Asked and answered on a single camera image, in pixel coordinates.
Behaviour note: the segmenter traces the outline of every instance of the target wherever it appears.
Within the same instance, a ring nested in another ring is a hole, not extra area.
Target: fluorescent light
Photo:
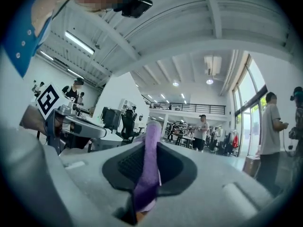
[[[213,80],[211,80],[211,79],[209,79],[209,80],[207,80],[207,81],[206,81],[206,83],[207,83],[208,85],[211,85],[211,84],[213,84],[213,83],[214,83],[214,81],[213,81]]]
[[[44,56],[46,56],[48,59],[52,60],[53,61],[53,58],[50,57],[48,54],[44,53],[43,51],[40,51],[41,54],[43,54]]]
[[[82,78],[84,79],[84,77],[80,76],[79,74],[77,74],[76,72],[70,70],[70,69],[67,69],[70,73],[74,74],[75,76],[77,76],[78,78]]]
[[[77,39],[75,36],[73,36],[72,34],[70,34],[68,31],[65,31],[65,36],[67,38],[69,38],[71,41],[73,41],[74,43],[76,43],[78,46],[82,47],[84,50],[86,50],[88,53],[90,53],[91,55],[94,54],[94,51],[88,47],[86,44],[84,44],[82,41],[80,41],[79,39]]]

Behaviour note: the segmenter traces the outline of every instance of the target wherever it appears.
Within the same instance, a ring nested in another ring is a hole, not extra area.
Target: white column
[[[165,135],[165,129],[166,129],[168,120],[169,120],[169,115],[167,113],[164,118],[164,124],[163,124],[163,128],[162,128],[161,137],[164,137],[164,135]]]

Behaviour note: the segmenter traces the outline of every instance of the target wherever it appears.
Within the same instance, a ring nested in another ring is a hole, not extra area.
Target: gray plastic device
[[[59,158],[53,147],[23,131],[0,129],[0,140],[4,177],[39,221],[65,227],[136,224],[129,187],[140,173],[143,143]],[[228,157],[166,143],[158,143],[157,151],[162,186],[139,227],[234,227],[272,201],[264,187],[226,162]]]

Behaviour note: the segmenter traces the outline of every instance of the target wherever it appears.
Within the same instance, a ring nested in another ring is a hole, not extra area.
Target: baseball cap
[[[294,89],[293,95],[290,96],[290,101],[294,101],[294,97],[295,97],[297,94],[303,94],[303,88],[302,88],[302,87],[296,87],[296,88]]]

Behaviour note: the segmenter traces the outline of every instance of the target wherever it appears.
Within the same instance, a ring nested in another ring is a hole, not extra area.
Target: gray sleeve
[[[273,105],[271,107],[271,120],[274,121],[275,119],[280,120],[281,117],[280,117],[278,107],[276,105]]]

